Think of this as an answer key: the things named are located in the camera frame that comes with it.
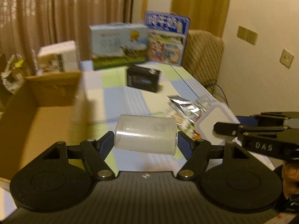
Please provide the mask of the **person's right hand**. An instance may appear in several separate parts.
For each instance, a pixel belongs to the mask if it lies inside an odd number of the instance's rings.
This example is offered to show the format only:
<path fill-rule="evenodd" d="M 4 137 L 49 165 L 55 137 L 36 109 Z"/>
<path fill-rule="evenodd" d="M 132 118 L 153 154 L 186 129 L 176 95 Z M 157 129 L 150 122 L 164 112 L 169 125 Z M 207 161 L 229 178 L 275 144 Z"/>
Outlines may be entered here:
<path fill-rule="evenodd" d="M 298 194 L 299 169 L 298 163 L 284 161 L 282 169 L 283 193 L 286 199 Z"/>

